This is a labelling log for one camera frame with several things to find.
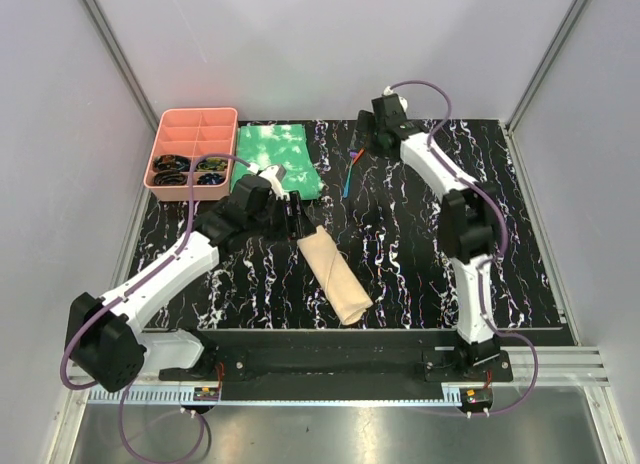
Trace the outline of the teal plastic utensil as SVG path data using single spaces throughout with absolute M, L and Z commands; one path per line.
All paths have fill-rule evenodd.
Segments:
M 347 171 L 347 176 L 344 182 L 344 187 L 343 187 L 343 191 L 342 191 L 342 199 L 347 199 L 349 196 L 349 192 L 350 192 L 350 185 L 351 185 L 351 177 L 352 177 L 352 172 L 353 172 L 353 167 L 354 167 L 354 159 L 351 160 L 349 167 L 348 167 L 348 171 Z

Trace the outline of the beige cloth napkin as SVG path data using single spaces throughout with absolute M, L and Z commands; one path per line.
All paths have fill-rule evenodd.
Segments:
M 359 321 L 373 302 L 330 234 L 317 226 L 297 245 L 340 323 L 349 326 Z

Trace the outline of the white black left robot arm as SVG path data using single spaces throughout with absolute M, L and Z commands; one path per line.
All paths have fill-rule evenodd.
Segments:
M 195 329 L 148 333 L 151 318 L 185 287 L 239 251 L 250 238 L 298 241 L 316 229 L 300 195 L 264 175 L 246 175 L 199 215 L 191 230 L 139 274 L 101 297 L 84 292 L 71 303 L 64 362 L 93 385 L 118 392 L 141 373 L 203 380 L 216 373 L 218 346 Z

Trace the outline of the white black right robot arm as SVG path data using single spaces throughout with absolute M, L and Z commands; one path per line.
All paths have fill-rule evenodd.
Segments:
M 451 367 L 466 380 L 486 379 L 500 361 L 500 339 L 490 309 L 491 267 L 506 246 L 506 222 L 495 187 L 480 183 L 439 147 L 434 131 L 408 118 L 406 104 L 389 91 L 362 110 L 357 131 L 367 149 L 413 169 L 440 204 L 437 246 L 454 270 L 458 298 L 457 341 Z

